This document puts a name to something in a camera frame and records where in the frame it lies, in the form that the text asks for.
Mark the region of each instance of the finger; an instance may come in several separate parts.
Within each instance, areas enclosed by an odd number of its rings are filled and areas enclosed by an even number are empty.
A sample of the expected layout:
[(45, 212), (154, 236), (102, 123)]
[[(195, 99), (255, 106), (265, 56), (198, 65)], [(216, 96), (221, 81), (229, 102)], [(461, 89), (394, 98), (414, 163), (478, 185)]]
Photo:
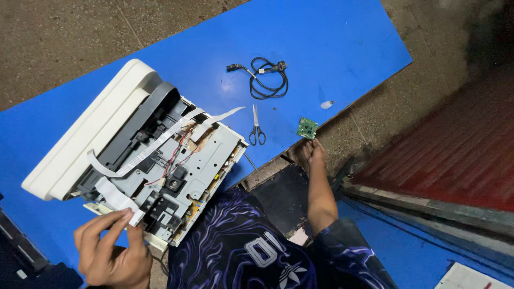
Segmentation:
[(307, 150), (309, 151), (309, 153), (312, 155), (313, 151), (314, 151), (312, 141), (308, 141), (305, 146), (307, 147)]
[(309, 150), (307, 149), (307, 146), (303, 146), (302, 151), (303, 151), (303, 155), (305, 156), (305, 158), (307, 160), (309, 160), (311, 157), (311, 154), (309, 154)]
[(125, 229), (125, 227), (129, 224), (130, 219), (134, 213), (132, 211), (127, 211), (123, 215), (122, 218), (118, 219), (112, 228), (105, 234), (105, 236), (98, 242), (98, 246), (96, 249), (97, 257), (99, 261), (108, 261), (113, 254), (114, 243), (120, 237), (121, 232)]
[(321, 151), (322, 151), (324, 154), (326, 154), (325, 146), (324, 146), (324, 145), (323, 145), (323, 144), (322, 144), (322, 143), (321, 143), (317, 138), (315, 138), (315, 139), (314, 139), (314, 145), (315, 145), (315, 147), (316, 147), (316, 148), (320, 148), (320, 149), (321, 149)]
[(136, 227), (129, 225), (127, 227), (127, 237), (128, 248), (130, 250), (146, 248), (146, 246), (144, 245), (143, 227), (141, 225), (138, 225)]
[(73, 238), (75, 239), (75, 247), (77, 248), (77, 251), (80, 251), (80, 239), (82, 238), (82, 233), (84, 232), (84, 230), (103, 216), (105, 215), (96, 216), (95, 218), (89, 220), (87, 223), (73, 231)]
[(84, 271), (87, 271), (94, 259), (95, 250), (98, 246), (98, 242), (100, 241), (100, 233), (113, 222), (121, 219), (125, 213), (126, 211), (115, 211), (103, 215), (82, 232), (79, 250), (79, 266), (82, 267)]

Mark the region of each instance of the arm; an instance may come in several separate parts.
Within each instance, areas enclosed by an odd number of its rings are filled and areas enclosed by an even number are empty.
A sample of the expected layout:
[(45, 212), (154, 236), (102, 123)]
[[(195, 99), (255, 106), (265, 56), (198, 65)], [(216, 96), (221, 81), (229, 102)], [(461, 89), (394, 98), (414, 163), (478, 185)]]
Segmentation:
[(329, 281), (332, 285), (344, 284), (345, 288), (397, 288), (355, 223), (347, 218), (338, 221), (336, 201), (325, 172), (323, 145), (315, 139), (307, 143), (303, 152), (310, 166), (307, 219), (317, 237), (314, 247), (330, 264)]
[(326, 177), (325, 148), (315, 139), (303, 147), (303, 153), (310, 167), (307, 220), (316, 236), (337, 220), (337, 206)]

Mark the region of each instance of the concrete floor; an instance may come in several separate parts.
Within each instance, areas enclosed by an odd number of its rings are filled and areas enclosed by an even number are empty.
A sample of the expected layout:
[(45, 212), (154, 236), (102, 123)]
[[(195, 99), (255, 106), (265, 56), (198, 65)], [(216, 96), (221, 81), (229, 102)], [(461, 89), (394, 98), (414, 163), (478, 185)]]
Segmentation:
[[(243, 2), (0, 0), (0, 111)], [(331, 174), (348, 156), (379, 150), (468, 79), (466, 25), (480, 0), (381, 2), (413, 63), (318, 131)], [(293, 147), (287, 153), (304, 163), (298, 152)], [(286, 165), (272, 161), (245, 186), (251, 189)], [(154, 262), (151, 288), (165, 285)]]

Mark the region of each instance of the disassembled printer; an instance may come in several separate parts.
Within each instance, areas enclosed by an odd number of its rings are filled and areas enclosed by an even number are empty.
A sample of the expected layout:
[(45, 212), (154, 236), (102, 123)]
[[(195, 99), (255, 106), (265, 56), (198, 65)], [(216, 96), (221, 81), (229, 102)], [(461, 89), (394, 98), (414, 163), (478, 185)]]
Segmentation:
[(211, 117), (132, 59), (22, 187), (43, 200), (82, 196), (96, 214), (131, 207), (149, 243), (176, 246), (248, 147), (218, 122), (236, 110)]

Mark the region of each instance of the hand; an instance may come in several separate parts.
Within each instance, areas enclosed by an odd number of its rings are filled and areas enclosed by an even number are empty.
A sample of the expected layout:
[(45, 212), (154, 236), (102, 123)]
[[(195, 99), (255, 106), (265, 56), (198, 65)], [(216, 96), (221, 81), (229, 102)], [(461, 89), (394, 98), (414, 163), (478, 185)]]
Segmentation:
[(323, 165), (325, 165), (326, 150), (317, 138), (315, 138), (313, 141), (308, 141), (303, 146), (303, 154), (305, 155), (305, 158), (308, 160), (309, 166), (312, 166), (314, 163), (317, 162), (320, 162)]
[[(148, 288), (152, 254), (144, 245), (143, 229), (129, 224), (134, 213), (128, 208), (98, 216), (74, 232), (79, 251), (79, 271), (89, 285)], [(100, 239), (100, 233), (112, 228)], [(113, 256), (114, 243), (128, 225), (128, 248)]]

